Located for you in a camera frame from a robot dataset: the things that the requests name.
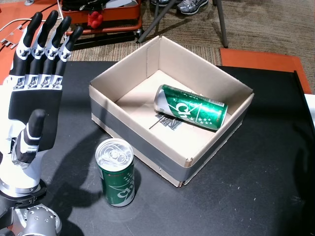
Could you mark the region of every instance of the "upright can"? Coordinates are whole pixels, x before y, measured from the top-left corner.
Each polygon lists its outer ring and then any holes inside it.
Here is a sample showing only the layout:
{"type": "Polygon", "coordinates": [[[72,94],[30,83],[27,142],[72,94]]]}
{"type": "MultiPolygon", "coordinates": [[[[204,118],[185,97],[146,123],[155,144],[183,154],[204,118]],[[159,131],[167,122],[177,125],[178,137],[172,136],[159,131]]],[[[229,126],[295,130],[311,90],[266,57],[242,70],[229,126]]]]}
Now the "upright can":
{"type": "Polygon", "coordinates": [[[161,85],[154,99],[156,111],[212,130],[222,126],[227,107],[222,102],[168,85],[161,85]]]}
{"type": "Polygon", "coordinates": [[[107,139],[96,149],[95,158],[109,204],[124,207],[134,198],[133,150],[122,139],[107,139]]]}

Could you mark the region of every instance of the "gray carpet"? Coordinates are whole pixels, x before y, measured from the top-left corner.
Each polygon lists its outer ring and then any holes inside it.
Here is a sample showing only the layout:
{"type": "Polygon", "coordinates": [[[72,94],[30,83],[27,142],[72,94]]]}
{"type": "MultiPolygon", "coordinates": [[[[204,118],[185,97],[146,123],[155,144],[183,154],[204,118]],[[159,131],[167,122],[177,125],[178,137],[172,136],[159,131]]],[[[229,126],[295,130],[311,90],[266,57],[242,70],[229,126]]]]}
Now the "gray carpet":
{"type": "MultiPolygon", "coordinates": [[[[229,48],[298,56],[315,93],[314,4],[314,0],[223,0],[229,48]]],[[[142,15],[146,29],[154,16],[148,0],[142,3],[142,15]]],[[[164,35],[204,59],[221,64],[219,17],[211,2],[193,16],[176,14],[171,9],[147,40],[155,35],[164,35]]],[[[120,60],[138,47],[128,42],[78,50],[72,60],[120,60]]]]}

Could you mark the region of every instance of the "black tabletop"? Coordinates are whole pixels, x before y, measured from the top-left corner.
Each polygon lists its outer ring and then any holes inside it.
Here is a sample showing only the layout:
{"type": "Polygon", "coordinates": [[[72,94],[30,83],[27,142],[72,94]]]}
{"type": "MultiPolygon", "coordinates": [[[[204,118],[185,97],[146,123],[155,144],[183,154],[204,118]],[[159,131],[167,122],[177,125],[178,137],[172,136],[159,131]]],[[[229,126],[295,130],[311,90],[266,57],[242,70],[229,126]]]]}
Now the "black tabletop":
{"type": "Polygon", "coordinates": [[[43,203],[62,236],[302,235],[314,212],[314,133],[293,73],[221,67],[254,89],[241,127],[181,188],[135,158],[135,199],[116,208],[102,196],[94,153],[109,135],[91,120],[88,89],[113,64],[66,68],[57,139],[42,165],[43,203]]]}

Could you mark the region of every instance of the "green can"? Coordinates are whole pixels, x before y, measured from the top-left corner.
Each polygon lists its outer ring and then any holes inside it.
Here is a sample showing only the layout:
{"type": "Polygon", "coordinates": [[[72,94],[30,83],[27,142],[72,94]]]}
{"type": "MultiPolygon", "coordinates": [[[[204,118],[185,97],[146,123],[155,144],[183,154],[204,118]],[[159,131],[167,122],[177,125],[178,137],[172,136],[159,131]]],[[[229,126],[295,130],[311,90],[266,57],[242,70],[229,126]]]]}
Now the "green can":
{"type": "Polygon", "coordinates": [[[96,149],[95,158],[109,204],[124,207],[134,198],[133,150],[123,139],[107,139],[96,149]]]}
{"type": "Polygon", "coordinates": [[[168,85],[161,85],[154,109],[190,123],[218,130],[225,119],[227,105],[168,85]]]}

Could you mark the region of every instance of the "robotic arm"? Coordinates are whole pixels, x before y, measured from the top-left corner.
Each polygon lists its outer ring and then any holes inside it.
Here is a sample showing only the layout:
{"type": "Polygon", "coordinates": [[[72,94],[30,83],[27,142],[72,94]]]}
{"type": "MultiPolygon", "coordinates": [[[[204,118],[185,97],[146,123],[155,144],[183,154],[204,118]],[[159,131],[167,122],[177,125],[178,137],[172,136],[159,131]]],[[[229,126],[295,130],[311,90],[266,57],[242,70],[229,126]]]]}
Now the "robotic arm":
{"type": "Polygon", "coordinates": [[[45,48],[57,17],[52,11],[31,46],[42,14],[32,17],[0,85],[0,236],[3,228],[15,236],[57,236],[61,231],[58,215],[39,203],[46,194],[41,160],[55,142],[65,63],[83,29],[77,27],[59,48],[71,23],[65,17],[45,48]]]}

